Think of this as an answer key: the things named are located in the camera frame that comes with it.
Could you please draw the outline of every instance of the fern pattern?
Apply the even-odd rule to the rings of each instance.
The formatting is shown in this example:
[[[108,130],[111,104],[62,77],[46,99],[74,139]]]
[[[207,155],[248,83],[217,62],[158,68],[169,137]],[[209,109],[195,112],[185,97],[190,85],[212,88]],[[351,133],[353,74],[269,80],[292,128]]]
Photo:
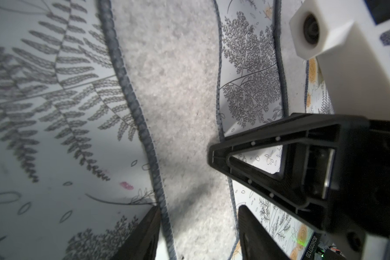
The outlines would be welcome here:
[[[333,106],[324,81],[321,83],[320,87],[322,88],[322,104],[321,108],[318,108],[318,114],[333,114]]]
[[[0,99],[17,99],[38,89],[46,89],[43,85],[22,88],[17,76],[21,66],[14,61],[13,56],[5,54],[4,48],[0,47]],[[36,159],[34,154],[37,150],[32,146],[37,145],[39,141],[33,138],[37,130],[29,129],[36,123],[32,120],[34,112],[29,110],[32,105],[28,102],[0,104],[0,134],[2,134],[0,141],[8,142],[7,149],[13,150],[28,178],[37,182],[38,176],[34,164]]]
[[[272,238],[277,237],[280,241],[286,238],[286,232],[290,229],[290,221],[292,217],[283,212],[277,216],[277,211],[281,211],[277,206],[270,203],[270,201],[259,199],[261,223],[267,229]]]
[[[113,115],[101,124],[98,129],[109,129],[120,123],[117,131],[117,139],[120,141],[123,138],[125,131],[128,129],[128,139],[132,141],[134,134],[137,131],[137,126],[130,113],[124,116],[119,114],[121,111],[128,110],[119,82],[117,80],[100,80],[93,83],[92,88],[94,96],[79,109],[87,110],[101,103],[100,108],[89,117],[88,120],[97,120],[110,110]]]
[[[233,20],[226,17],[223,53],[241,74],[221,86],[232,117],[242,127],[257,121],[264,123],[264,112],[268,112],[269,104],[281,97],[273,28],[267,27],[257,35],[243,12],[237,12]]]
[[[137,228],[136,216],[128,221],[125,216],[116,223],[114,229],[102,234],[94,234],[88,228],[79,232],[68,241],[63,260],[108,260],[125,243],[125,240]]]
[[[98,122],[97,131],[117,127],[118,141],[126,131],[132,141],[137,127],[115,75],[98,79],[97,66],[112,68],[103,31],[99,24],[84,29],[88,10],[81,1],[47,9],[38,22],[42,29],[29,30],[23,47],[6,53],[0,46],[0,141],[8,142],[33,182],[39,181],[34,163],[38,130],[55,132],[80,165],[109,180],[91,151],[92,129],[86,124]],[[46,126],[38,128],[38,122]]]
[[[32,50],[13,48],[21,58],[20,63],[26,69],[25,76],[31,81],[59,84],[66,88],[98,77],[92,72],[95,69],[93,66],[84,64],[92,61],[111,68],[105,41],[102,41],[103,45],[100,46],[87,39],[88,35],[101,42],[104,36],[93,30],[87,34],[79,27],[82,23],[86,23],[81,15],[87,14],[87,9],[70,0],[66,4],[53,3],[52,6],[56,11],[46,14],[49,21],[39,21],[39,25],[47,29],[48,33],[30,30],[29,33],[39,41],[29,39],[21,39],[21,41]],[[44,58],[35,55],[33,51],[41,53]]]

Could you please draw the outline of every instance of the orange flower print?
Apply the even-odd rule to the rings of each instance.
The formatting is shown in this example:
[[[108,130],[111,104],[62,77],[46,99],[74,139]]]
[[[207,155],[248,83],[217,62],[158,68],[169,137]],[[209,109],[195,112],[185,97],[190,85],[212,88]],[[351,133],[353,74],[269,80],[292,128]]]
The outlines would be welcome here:
[[[317,77],[317,62],[315,58],[311,58],[309,60],[309,82],[310,83],[315,83]]]
[[[295,249],[293,249],[292,253],[290,253],[290,260],[297,260],[297,257],[298,257],[298,248],[295,247]]]
[[[267,2],[267,5],[268,6],[265,8],[265,10],[263,10],[263,12],[265,13],[266,18],[271,20],[271,18],[273,17],[273,6],[270,7],[269,2]]]
[[[235,246],[234,253],[232,253],[231,260],[235,260],[235,258],[237,257],[238,254],[241,255],[241,244],[240,244],[240,240],[238,241],[237,245]]]
[[[306,107],[309,107],[311,105],[311,95],[308,93],[308,96],[306,97]]]
[[[297,247],[299,250],[302,250],[306,243],[306,236],[308,233],[308,227],[302,224],[299,228],[298,237],[297,237]]]

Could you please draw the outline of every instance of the pink mark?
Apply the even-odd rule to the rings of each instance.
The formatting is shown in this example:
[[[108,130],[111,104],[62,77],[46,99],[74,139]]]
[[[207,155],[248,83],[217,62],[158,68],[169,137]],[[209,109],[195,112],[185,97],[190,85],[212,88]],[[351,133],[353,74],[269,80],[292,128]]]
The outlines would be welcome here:
[[[128,184],[125,181],[120,182],[120,185],[121,185],[121,187],[125,188],[126,190],[133,190],[134,189],[134,187],[132,185]]]

